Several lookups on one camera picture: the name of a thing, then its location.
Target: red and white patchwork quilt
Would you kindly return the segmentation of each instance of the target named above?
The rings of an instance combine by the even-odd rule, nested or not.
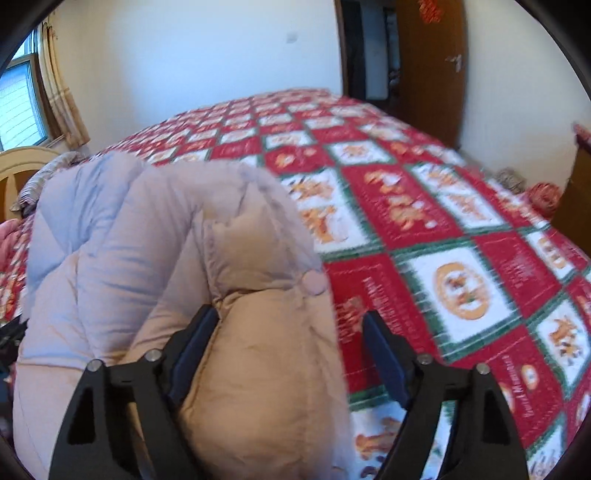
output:
[[[332,282],[357,448],[371,478],[404,418],[363,348],[380,312],[418,352],[488,363],[541,480],[591,405],[591,268],[525,203],[452,150],[371,105],[325,90],[256,95],[181,113],[106,149],[159,166],[233,160],[271,170],[296,202]],[[18,312],[32,220],[0,276]],[[423,478],[436,478],[453,405]]]

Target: wooden headboard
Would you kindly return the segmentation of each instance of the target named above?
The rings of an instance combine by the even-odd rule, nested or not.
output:
[[[10,207],[18,192],[35,172],[58,155],[44,147],[13,148],[0,153],[0,222],[17,217]]]

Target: window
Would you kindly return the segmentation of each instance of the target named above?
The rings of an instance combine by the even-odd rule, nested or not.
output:
[[[0,77],[0,151],[38,145],[48,138],[35,35],[27,37]]]

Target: red decoration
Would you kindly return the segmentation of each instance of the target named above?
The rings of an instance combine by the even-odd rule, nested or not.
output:
[[[418,0],[418,11],[426,24],[439,23],[443,17],[443,9],[437,5],[437,0]]]
[[[547,220],[556,213],[561,196],[560,187],[554,183],[538,183],[528,191],[531,206]]]

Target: jacket button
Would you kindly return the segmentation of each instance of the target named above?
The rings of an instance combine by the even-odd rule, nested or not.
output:
[[[306,272],[301,282],[304,289],[310,295],[314,296],[323,294],[329,287],[329,281],[326,275],[316,270]]]

